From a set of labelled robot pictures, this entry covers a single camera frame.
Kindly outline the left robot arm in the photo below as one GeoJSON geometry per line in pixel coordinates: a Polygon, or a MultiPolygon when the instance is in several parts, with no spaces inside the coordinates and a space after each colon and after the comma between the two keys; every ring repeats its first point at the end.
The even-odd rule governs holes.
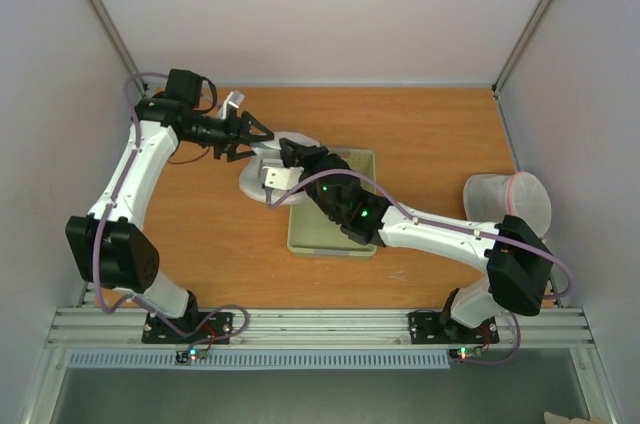
{"type": "Polygon", "coordinates": [[[189,70],[172,69],[164,88],[129,103],[131,127],[122,156],[99,199],[84,216],[69,218],[65,234],[83,280],[106,315],[132,301],[165,324],[179,342],[195,339],[205,324],[193,293],[160,268],[144,221],[159,177],[183,142],[230,162],[252,156],[252,145],[272,130],[230,98],[217,103],[214,83],[189,70]]]}

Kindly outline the white mesh laundry bag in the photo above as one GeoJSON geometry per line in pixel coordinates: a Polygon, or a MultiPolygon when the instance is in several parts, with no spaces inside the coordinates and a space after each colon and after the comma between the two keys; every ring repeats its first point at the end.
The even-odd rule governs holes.
{"type": "Polygon", "coordinates": [[[253,155],[239,177],[240,190],[249,198],[266,204],[275,203],[291,190],[302,174],[301,168],[287,168],[280,155],[281,139],[302,146],[320,146],[320,143],[296,132],[276,132],[270,141],[251,144],[253,155]]]}

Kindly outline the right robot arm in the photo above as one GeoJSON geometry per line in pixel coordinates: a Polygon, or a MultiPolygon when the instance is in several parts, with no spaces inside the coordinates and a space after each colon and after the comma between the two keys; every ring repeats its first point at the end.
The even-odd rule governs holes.
{"type": "Polygon", "coordinates": [[[462,341],[504,311],[539,314],[552,256],[523,219],[472,222],[418,211],[382,189],[365,189],[369,178],[324,146],[288,138],[279,145],[285,167],[302,171],[294,192],[305,193],[350,240],[423,251],[481,272],[474,284],[454,289],[443,305],[439,324],[449,339],[462,341]]]}

